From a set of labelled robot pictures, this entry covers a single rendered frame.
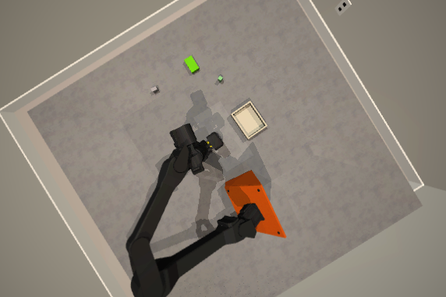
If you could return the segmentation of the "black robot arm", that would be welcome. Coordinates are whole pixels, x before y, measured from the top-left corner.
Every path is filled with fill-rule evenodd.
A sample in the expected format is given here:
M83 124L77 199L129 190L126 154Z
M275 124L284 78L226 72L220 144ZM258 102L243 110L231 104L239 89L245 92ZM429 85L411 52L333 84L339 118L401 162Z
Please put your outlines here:
M194 175L204 171L204 151L194 147L200 142L190 123L172 130L170 135L176 149L163 162L156 188L126 243L133 270L131 290L134 297L166 297L184 273L223 246L245 238L255 239L255 228L265 220L255 203L245 204L237 217L224 216L217 220L217 228L202 239L172 256L154 259L150 240L173 191L189 168Z

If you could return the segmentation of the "bright green rectangular block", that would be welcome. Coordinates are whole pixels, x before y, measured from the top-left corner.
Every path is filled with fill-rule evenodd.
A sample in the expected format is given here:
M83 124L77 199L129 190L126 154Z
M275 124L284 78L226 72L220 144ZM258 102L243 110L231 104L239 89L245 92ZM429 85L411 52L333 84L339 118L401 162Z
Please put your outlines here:
M192 73L195 73L197 70L199 70L199 67L196 64L196 62L194 61L192 55L189 56L188 58L184 59L184 61Z

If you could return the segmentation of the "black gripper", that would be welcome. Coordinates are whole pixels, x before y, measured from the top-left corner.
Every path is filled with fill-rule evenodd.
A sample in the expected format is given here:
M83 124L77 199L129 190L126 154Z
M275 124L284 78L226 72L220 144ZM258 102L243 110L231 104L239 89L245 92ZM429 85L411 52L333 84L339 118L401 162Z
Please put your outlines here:
M209 136L207 136L207 140L210 142L209 144L207 144L205 140L202 140L200 145L197 144L194 146L199 147L204 151L204 160L207 158L207 156L209 156L209 154L212 153L213 148L218 150L224 144L216 132L212 132Z

